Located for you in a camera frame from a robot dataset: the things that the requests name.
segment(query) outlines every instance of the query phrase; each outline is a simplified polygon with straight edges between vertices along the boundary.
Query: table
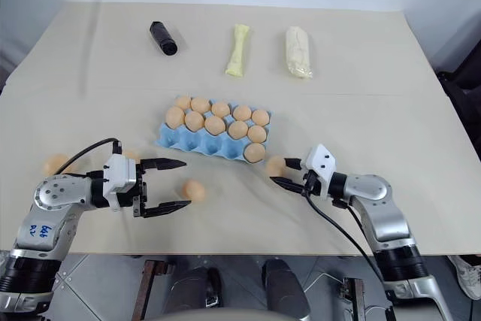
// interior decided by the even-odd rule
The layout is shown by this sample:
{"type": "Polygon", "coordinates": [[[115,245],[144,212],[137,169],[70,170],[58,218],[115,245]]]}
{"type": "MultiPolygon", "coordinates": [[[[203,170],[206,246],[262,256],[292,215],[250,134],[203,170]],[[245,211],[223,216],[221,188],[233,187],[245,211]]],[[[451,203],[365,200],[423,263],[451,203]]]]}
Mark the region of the table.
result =
{"type": "MultiPolygon", "coordinates": [[[[481,253],[481,164],[402,13],[121,3],[67,4],[8,79],[0,247],[11,247],[49,156],[117,137],[143,158],[188,163],[147,173],[151,205],[180,199],[190,177],[204,183],[207,200],[146,220],[131,208],[86,212],[71,252],[358,254],[262,165],[157,147],[163,116],[181,94],[270,109],[268,155],[303,157],[323,143],[338,171],[392,184],[422,253],[481,253]],[[178,54],[160,53],[148,32],[153,20],[171,31],[178,54]],[[235,23],[252,29],[243,78],[223,73],[235,23]],[[307,82],[286,70],[291,25],[310,35],[307,82]]],[[[109,152],[90,153],[77,169],[98,169],[109,152]]],[[[368,248],[346,211],[323,210],[368,248]]]]}

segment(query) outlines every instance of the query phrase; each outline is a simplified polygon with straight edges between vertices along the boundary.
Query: egg tray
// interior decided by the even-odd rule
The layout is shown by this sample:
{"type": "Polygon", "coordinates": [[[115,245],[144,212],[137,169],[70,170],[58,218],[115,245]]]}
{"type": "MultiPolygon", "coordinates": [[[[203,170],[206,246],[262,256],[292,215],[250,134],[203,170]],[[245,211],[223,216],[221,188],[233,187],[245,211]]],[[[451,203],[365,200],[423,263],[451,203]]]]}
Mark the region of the egg tray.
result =
{"type": "MultiPolygon", "coordinates": [[[[214,99],[209,100],[210,105],[214,104],[216,101],[214,99]]],[[[228,133],[228,127],[235,121],[234,117],[231,115],[234,109],[238,106],[237,103],[228,103],[231,113],[222,119],[225,122],[225,131],[219,135],[212,135],[206,128],[201,128],[197,132],[190,131],[185,124],[177,127],[176,129],[171,129],[166,123],[160,125],[160,138],[156,143],[165,148],[175,148],[177,150],[183,150],[184,152],[197,152],[202,153],[205,156],[219,156],[227,159],[239,159],[240,161],[247,161],[244,157],[244,149],[247,145],[253,143],[247,136],[233,139],[228,133]]],[[[192,112],[189,108],[186,110],[186,114],[192,112]]],[[[271,118],[272,113],[267,111],[269,114],[269,124],[264,126],[267,137],[261,144],[267,149],[269,141],[269,130],[271,128],[271,118]]],[[[212,112],[208,111],[203,114],[204,119],[213,116],[212,112]]],[[[249,126],[254,126],[255,123],[248,119],[246,124],[249,126]]]]}

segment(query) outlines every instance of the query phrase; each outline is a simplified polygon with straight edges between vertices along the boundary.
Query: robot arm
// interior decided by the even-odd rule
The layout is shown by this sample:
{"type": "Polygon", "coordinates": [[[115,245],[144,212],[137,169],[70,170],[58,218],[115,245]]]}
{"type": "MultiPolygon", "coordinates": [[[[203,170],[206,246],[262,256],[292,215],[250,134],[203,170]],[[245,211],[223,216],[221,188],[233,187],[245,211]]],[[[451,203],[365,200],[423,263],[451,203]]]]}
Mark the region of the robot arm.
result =
{"type": "MultiPolygon", "coordinates": [[[[286,159],[286,164],[301,170],[300,159],[286,159]]],[[[315,207],[328,197],[340,208],[353,207],[361,216],[362,231],[383,277],[387,298],[399,311],[409,304],[433,303],[444,321],[451,321],[449,309],[432,275],[426,270],[416,241],[404,215],[392,199],[392,188],[374,174],[345,175],[335,172],[335,158],[321,144],[306,158],[305,184],[283,177],[272,177],[283,188],[304,196],[319,195],[315,207]]]]}
{"type": "Polygon", "coordinates": [[[56,174],[38,184],[33,205],[23,220],[0,276],[0,313],[37,314],[48,310],[56,272],[67,256],[86,210],[132,207],[134,217],[155,217],[187,206],[190,201],[162,203],[147,208],[147,185],[142,175],[182,167],[175,159],[142,159],[135,164],[114,153],[103,170],[86,175],[56,174]]]}

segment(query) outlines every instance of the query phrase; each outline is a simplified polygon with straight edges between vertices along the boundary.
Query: brown egg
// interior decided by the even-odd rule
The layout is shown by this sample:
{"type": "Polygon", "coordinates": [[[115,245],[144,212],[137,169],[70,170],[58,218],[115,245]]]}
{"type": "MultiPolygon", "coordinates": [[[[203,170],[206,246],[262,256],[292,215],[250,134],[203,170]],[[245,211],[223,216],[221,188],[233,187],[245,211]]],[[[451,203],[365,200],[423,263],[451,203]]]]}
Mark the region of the brown egg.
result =
{"type": "Polygon", "coordinates": [[[192,202],[205,200],[205,188],[198,180],[187,180],[183,184],[182,194],[192,202]]]}
{"type": "Polygon", "coordinates": [[[122,154],[127,158],[134,159],[135,163],[141,162],[141,157],[134,150],[123,150],[122,154]]]}
{"type": "Polygon", "coordinates": [[[286,160],[281,156],[271,157],[266,162],[265,173],[269,177],[284,177],[286,173],[286,160]]]}
{"type": "Polygon", "coordinates": [[[188,112],[186,115],[186,126],[193,132],[197,132],[204,127],[204,118],[198,112],[188,112]]]}
{"type": "Polygon", "coordinates": [[[249,127],[247,124],[241,120],[236,120],[228,127],[228,135],[233,137],[233,139],[240,139],[245,137],[249,127]]]}
{"type": "Polygon", "coordinates": [[[214,116],[225,117],[231,113],[231,108],[224,101],[218,101],[212,104],[212,113],[214,116]]]}
{"type": "MultiPolygon", "coordinates": [[[[42,169],[42,173],[45,177],[53,176],[53,174],[62,167],[67,161],[69,160],[66,154],[58,153],[54,154],[53,156],[49,157],[47,161],[44,163],[44,167],[42,169]]],[[[63,173],[72,172],[72,165],[69,165],[63,173]]]]}
{"type": "Polygon", "coordinates": [[[268,134],[261,126],[255,125],[249,128],[249,131],[247,131],[247,137],[249,137],[254,143],[262,143],[268,137],[268,134]]]}
{"type": "Polygon", "coordinates": [[[178,126],[183,125],[186,114],[182,108],[177,106],[170,107],[165,115],[165,122],[170,129],[176,129],[178,126]]]}
{"type": "Polygon", "coordinates": [[[238,105],[232,114],[236,120],[248,120],[253,112],[246,105],[238,105]]]}
{"type": "Polygon", "coordinates": [[[220,135],[225,131],[224,121],[217,116],[208,117],[205,120],[204,127],[212,135],[220,135]]]}
{"type": "Polygon", "coordinates": [[[258,126],[265,126],[269,124],[269,113],[263,109],[256,109],[253,111],[253,122],[258,126]]]}
{"type": "Polygon", "coordinates": [[[190,97],[187,95],[183,95],[181,97],[175,98],[175,105],[182,109],[189,109],[190,108],[190,97]]]}
{"type": "Polygon", "coordinates": [[[210,111],[210,103],[206,98],[194,98],[190,102],[190,107],[193,111],[199,112],[200,114],[210,111]]]}
{"type": "Polygon", "coordinates": [[[262,161],[265,157],[265,148],[260,143],[251,143],[244,150],[244,157],[251,163],[262,161]]]}

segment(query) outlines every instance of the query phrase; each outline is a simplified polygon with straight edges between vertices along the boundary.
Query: white sneaker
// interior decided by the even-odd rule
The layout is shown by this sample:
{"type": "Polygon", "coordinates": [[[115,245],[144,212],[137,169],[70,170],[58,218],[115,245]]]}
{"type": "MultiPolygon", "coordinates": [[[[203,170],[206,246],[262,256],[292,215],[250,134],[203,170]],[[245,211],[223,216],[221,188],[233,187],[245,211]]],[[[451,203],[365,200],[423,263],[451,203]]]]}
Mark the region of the white sneaker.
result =
{"type": "Polygon", "coordinates": [[[459,256],[448,256],[456,267],[459,286],[473,300],[481,299],[481,266],[471,266],[459,256]]]}

